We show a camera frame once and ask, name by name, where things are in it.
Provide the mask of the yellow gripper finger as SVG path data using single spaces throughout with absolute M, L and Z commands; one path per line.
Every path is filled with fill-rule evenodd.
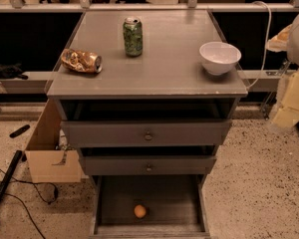
M 289 128 L 299 121 L 299 70 L 283 75 L 278 83 L 277 103 L 272 122 Z

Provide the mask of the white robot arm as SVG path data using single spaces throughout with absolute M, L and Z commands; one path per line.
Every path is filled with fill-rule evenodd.
M 286 51 L 288 61 L 299 67 L 299 14 L 292 24 L 266 43 L 266 49 L 272 52 Z M 299 121 L 299 69 L 279 81 L 277 105 L 271 121 L 282 128 L 292 127 Z

